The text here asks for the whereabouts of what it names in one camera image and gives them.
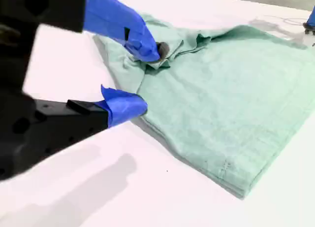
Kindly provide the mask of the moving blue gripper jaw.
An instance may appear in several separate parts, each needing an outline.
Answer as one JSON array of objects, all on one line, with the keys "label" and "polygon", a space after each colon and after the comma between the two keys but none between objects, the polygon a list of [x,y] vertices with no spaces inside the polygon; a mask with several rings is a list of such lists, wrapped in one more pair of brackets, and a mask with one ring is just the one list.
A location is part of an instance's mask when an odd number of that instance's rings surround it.
[{"label": "moving blue gripper jaw", "polygon": [[24,173],[55,153],[148,110],[137,94],[105,87],[101,93],[103,100],[97,102],[1,93],[0,179]]}]

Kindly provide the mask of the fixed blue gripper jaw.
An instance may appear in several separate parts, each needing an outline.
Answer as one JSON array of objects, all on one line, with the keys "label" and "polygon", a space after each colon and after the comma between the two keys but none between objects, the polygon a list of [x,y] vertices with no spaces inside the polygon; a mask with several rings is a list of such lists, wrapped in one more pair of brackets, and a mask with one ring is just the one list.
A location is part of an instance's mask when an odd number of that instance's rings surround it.
[{"label": "fixed blue gripper jaw", "polygon": [[167,43],[154,40],[142,17],[118,0],[0,0],[0,14],[108,37],[143,62],[161,61],[169,51]]},{"label": "fixed blue gripper jaw", "polygon": [[305,34],[310,34],[312,33],[313,35],[315,34],[315,12],[313,11],[307,22],[303,23],[303,27],[305,29]]}]

